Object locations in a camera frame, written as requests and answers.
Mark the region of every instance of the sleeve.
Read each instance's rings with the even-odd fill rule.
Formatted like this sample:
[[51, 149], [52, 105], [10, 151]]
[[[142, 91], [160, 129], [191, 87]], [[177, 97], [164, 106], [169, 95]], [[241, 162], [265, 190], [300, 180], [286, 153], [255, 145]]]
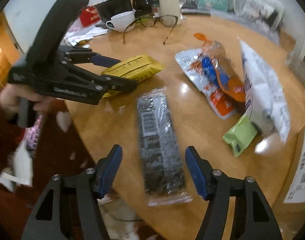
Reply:
[[16, 150], [23, 132], [23, 129], [5, 119], [0, 108], [0, 172], [7, 166], [7, 155]]

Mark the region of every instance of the metal screw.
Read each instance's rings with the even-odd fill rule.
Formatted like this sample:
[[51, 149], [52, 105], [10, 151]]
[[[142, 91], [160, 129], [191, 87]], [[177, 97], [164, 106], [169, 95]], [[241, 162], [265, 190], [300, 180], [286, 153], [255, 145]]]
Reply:
[[220, 170], [213, 170], [213, 174], [215, 176], [220, 176], [222, 174], [222, 172]]
[[87, 174], [93, 174], [95, 172], [95, 169], [94, 168], [88, 168], [86, 169], [86, 173]]
[[253, 182], [254, 182], [254, 178], [251, 177], [251, 176], [246, 177], [246, 180], [247, 180], [248, 182], [250, 182], [250, 183], [253, 183]]
[[54, 181], [59, 180], [59, 179], [60, 179], [59, 174], [55, 174], [55, 175], [52, 177], [52, 179], [53, 179]]

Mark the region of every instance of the floor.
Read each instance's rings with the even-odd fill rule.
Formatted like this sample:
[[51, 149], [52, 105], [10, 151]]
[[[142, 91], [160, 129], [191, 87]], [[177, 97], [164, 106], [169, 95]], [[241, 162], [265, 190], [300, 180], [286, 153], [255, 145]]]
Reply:
[[144, 222], [141, 222], [141, 218], [125, 201], [121, 198], [110, 200], [105, 197], [98, 200], [98, 204], [111, 239], [139, 240], [136, 230]]

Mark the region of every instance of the green wrapper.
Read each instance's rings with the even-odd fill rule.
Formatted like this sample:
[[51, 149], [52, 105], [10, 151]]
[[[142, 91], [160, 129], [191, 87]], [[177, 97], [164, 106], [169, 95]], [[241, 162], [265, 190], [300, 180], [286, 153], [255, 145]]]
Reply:
[[240, 156], [256, 136], [257, 131], [249, 117], [244, 114], [239, 121], [222, 137], [231, 146], [235, 158]]

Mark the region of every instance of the round table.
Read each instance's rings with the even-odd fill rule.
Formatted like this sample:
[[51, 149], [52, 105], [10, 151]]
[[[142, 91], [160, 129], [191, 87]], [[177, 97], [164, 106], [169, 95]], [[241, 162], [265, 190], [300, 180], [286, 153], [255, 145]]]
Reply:
[[[270, 205], [273, 205], [283, 187], [294, 156], [297, 133], [305, 125], [305, 91], [284, 65], [287, 52], [237, 23], [219, 18], [189, 16], [176, 26], [166, 45], [163, 41], [169, 28], [157, 23], [155, 27], [137, 25], [133, 31], [123, 34], [111, 32], [89, 42], [91, 49], [104, 56], [126, 60], [136, 55], [148, 54], [165, 69], [152, 78], [138, 84], [129, 94], [104, 98], [99, 105], [92, 106], [66, 101], [74, 124], [86, 148], [95, 161], [105, 157], [114, 144], [123, 148], [123, 161], [114, 181], [114, 189], [120, 196], [158, 233], [169, 240], [195, 239], [207, 209], [207, 202], [197, 195], [190, 173], [185, 166], [185, 149], [193, 145], [201, 158], [210, 162], [230, 177], [243, 179], [253, 176], [261, 187]], [[235, 64], [235, 71], [243, 80], [238, 38], [245, 41], [261, 55], [277, 72], [284, 87], [291, 116], [291, 131], [286, 145], [272, 142], [266, 151], [255, 153], [262, 138], [257, 136], [243, 154], [234, 158], [222, 136], [240, 118], [235, 114], [221, 120], [211, 110], [204, 95], [199, 92], [177, 65], [176, 53], [199, 48], [201, 41], [194, 33], [204, 33], [209, 39], [221, 42], [227, 56]], [[92, 64], [80, 65], [100, 74], [102, 67]], [[188, 192], [191, 203], [149, 207], [144, 193], [144, 181], [139, 157], [138, 122], [136, 102], [143, 93], [165, 87], [168, 105], [176, 132]], [[230, 198], [229, 213], [223, 239], [229, 239], [233, 220], [234, 198]]]

